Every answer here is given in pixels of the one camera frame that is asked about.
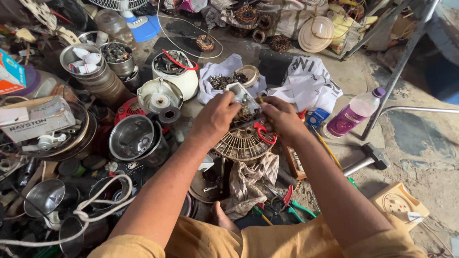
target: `shirt sleeve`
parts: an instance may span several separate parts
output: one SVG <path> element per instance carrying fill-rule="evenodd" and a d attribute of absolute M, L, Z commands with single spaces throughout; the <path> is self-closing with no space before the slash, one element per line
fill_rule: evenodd
<path fill-rule="evenodd" d="M 157 243 L 143 237 L 122 235 L 111 238 L 96 249 L 88 258 L 165 258 L 164 250 Z"/>
<path fill-rule="evenodd" d="M 395 227 L 357 242 L 343 251 L 345 258 L 427 258 L 417 247 L 404 223 L 395 216 L 383 213 Z"/>

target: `hand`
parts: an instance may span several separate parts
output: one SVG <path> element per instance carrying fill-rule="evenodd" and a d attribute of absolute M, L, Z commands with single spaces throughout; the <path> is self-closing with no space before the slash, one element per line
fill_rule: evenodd
<path fill-rule="evenodd" d="M 274 124 L 282 143 L 294 148 L 300 138 L 310 135 L 291 104 L 272 96 L 263 97 L 263 101 L 260 103 L 263 115 Z M 268 134 L 272 136 L 274 134 L 273 125 L 269 124 L 267 119 L 264 121 Z"/>
<path fill-rule="evenodd" d="M 228 132 L 230 123 L 241 109 L 241 104 L 233 103 L 234 93 L 227 90 L 217 94 L 197 115 L 191 130 L 191 139 L 209 149 L 213 148 Z"/>

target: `person's left hand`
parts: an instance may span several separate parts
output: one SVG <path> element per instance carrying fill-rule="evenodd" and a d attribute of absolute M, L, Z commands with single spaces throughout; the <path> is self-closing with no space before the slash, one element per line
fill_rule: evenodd
<path fill-rule="evenodd" d="M 234 103 L 234 93 L 227 90 L 217 94 L 197 115 L 188 137 L 209 149 L 213 148 L 230 129 L 241 104 Z"/>

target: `cardboard box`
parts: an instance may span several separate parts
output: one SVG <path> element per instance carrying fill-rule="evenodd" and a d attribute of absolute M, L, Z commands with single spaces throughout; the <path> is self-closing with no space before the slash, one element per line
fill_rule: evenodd
<path fill-rule="evenodd" d="M 76 124 L 70 106 L 65 99 L 59 96 L 23 101 L 1 109 L 18 107 L 27 108 L 29 120 L 0 127 L 14 143 L 46 135 Z"/>
<path fill-rule="evenodd" d="M 0 95 L 25 88 L 24 68 L 0 49 Z"/>

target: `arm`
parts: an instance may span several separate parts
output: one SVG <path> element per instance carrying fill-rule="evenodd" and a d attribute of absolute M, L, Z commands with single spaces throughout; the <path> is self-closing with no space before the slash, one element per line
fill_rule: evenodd
<path fill-rule="evenodd" d="M 308 181 L 324 218 L 342 248 L 394 229 L 376 207 L 346 180 L 289 103 L 276 97 L 264 97 L 263 100 L 263 113 L 273 119 L 282 143 L 296 151 L 307 169 Z M 272 126 L 268 125 L 267 130 L 272 131 Z"/>
<path fill-rule="evenodd" d="M 241 108 L 234 93 L 218 94 L 201 110 L 178 150 L 145 184 L 109 238 L 144 236 L 165 247 L 179 217 L 186 192 L 207 152 L 228 132 Z"/>

